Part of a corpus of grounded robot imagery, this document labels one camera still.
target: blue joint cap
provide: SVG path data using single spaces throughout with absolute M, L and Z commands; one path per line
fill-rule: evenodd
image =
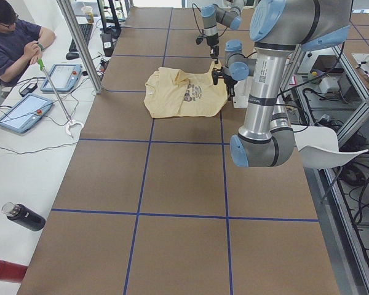
M 283 13 L 287 0 L 261 1 L 252 17 L 250 38 L 258 42 L 264 39 L 275 27 Z
M 231 150 L 231 158 L 235 165 L 238 167 L 248 167 L 244 146 L 237 135 L 232 135 L 229 142 L 229 149 Z
M 211 17 L 215 13 L 215 6 L 208 5 L 201 8 L 201 16 L 202 17 Z
M 334 32 L 309 41 L 301 46 L 302 51 L 313 51 L 329 48 L 343 43 L 349 35 L 350 26 L 337 29 Z
M 240 26 L 240 24 L 242 23 L 242 17 L 236 17 L 236 18 L 234 18 L 234 20 L 231 22 L 231 24 L 230 24 L 230 28 L 232 29 L 232 30 L 238 30 L 239 29 L 239 26 Z
M 229 69 L 229 72 L 231 73 L 231 77 L 235 81 L 244 80 L 248 77 L 248 74 L 249 74 L 248 66 L 241 61 L 236 61 L 232 63 L 228 69 Z
M 242 42 L 240 40 L 234 39 L 229 40 L 226 43 L 225 52 L 241 52 L 242 51 Z

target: cloth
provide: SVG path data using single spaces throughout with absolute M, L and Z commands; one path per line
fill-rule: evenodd
M 213 117 L 227 102 L 222 79 L 214 85 L 212 62 L 209 72 L 188 74 L 180 69 L 160 67 L 145 83 L 144 104 L 152 118 Z
M 0 33 L 0 76 L 23 55 L 23 48 L 27 43 L 38 40 L 40 30 L 41 27 L 38 25 L 17 20 L 15 31 L 8 34 Z M 0 80 L 0 85 L 14 86 L 22 74 L 9 83 Z

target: black keyboard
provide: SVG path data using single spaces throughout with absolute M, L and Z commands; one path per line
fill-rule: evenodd
M 90 41 L 90 36 L 92 35 L 93 24 L 92 23 L 80 23 L 79 27 L 81 28 L 81 32 L 84 35 L 86 45 L 88 45 Z M 69 46 L 68 51 L 78 51 L 78 49 L 76 48 L 74 39 L 71 41 L 71 45 Z

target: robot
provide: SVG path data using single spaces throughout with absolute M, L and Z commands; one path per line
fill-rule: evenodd
M 225 13 L 229 18 L 216 5 L 201 10 L 212 58 L 218 56 L 216 22 L 238 28 L 240 11 L 247 4 L 244 0 L 230 2 L 232 8 Z M 261 0 L 250 24 L 255 61 L 243 56 L 240 40 L 226 43 L 225 63 L 214 80 L 221 75 L 229 90 L 236 81 L 253 76 L 244 124 L 230 140 L 237 166 L 273 167 L 290 158 L 294 134 L 284 106 L 277 105 L 286 59 L 298 44 L 307 52 L 344 42 L 351 10 L 352 0 Z

